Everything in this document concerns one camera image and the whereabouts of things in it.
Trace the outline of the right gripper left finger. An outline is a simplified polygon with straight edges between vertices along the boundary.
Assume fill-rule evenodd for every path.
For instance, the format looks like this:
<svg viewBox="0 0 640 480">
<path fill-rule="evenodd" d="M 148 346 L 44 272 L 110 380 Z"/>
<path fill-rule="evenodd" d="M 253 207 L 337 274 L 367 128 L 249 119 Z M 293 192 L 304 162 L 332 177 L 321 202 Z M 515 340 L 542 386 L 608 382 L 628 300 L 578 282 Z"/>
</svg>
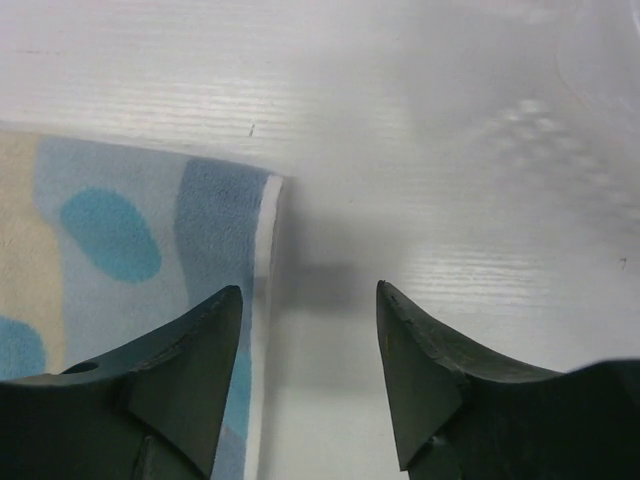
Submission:
<svg viewBox="0 0 640 480">
<path fill-rule="evenodd" d="M 239 344 L 228 286 L 59 374 L 1 385 L 5 479 L 207 479 Z"/>
</svg>

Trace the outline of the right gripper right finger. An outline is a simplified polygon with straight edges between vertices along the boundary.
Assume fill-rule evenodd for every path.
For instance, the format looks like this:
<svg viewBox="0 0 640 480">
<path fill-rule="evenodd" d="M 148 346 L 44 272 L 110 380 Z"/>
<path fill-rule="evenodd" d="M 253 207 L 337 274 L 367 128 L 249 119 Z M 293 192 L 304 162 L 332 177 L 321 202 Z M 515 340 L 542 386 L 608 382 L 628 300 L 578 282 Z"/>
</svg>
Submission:
<svg viewBox="0 0 640 480">
<path fill-rule="evenodd" d="M 376 288 L 400 469 L 413 479 L 635 479 L 639 363 L 567 373 L 500 354 Z"/>
</svg>

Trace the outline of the light blue orange towel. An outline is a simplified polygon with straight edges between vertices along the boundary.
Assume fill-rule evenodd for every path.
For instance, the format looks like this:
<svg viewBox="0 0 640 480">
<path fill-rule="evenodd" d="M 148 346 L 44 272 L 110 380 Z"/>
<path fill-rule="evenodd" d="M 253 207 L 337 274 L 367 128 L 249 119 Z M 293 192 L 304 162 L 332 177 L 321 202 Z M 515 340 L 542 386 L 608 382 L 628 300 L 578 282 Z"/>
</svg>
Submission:
<svg viewBox="0 0 640 480">
<path fill-rule="evenodd" d="M 1 135 L 1 376 L 58 373 L 227 285 L 242 333 L 213 475 L 257 475 L 283 180 L 130 146 Z"/>
</svg>

